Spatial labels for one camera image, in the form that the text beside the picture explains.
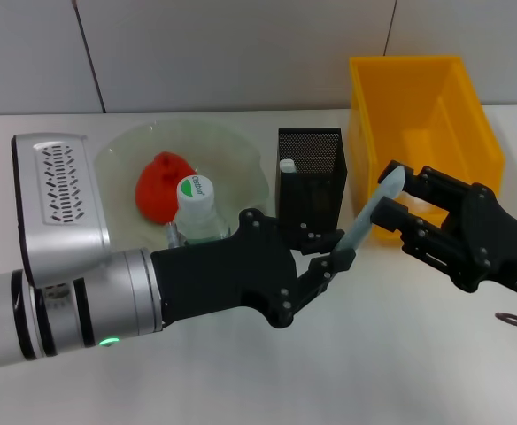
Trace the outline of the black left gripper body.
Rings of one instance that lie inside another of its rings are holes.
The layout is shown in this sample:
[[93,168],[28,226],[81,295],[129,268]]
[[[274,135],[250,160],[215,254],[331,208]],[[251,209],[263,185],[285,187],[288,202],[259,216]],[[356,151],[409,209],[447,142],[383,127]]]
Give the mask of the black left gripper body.
[[225,239],[154,251],[150,260],[166,326],[237,307],[258,311],[274,328],[293,321],[296,262],[278,220],[257,209],[241,211]]

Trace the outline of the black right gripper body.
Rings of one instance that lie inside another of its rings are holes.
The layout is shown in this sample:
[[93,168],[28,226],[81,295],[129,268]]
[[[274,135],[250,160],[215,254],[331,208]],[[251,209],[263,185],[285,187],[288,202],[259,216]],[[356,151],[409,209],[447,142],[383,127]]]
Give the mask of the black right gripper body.
[[493,281],[517,293],[517,220],[500,205],[492,190],[474,183],[454,215],[455,236],[463,262],[452,277],[468,293]]

